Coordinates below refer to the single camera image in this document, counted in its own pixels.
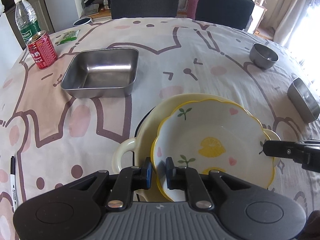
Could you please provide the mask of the person right hand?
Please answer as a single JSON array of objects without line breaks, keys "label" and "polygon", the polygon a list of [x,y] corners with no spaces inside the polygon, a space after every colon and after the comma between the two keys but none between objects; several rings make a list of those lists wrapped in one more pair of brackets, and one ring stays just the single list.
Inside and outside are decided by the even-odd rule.
[{"label": "person right hand", "polygon": [[320,211],[313,211],[298,236],[298,240],[320,240]]}]

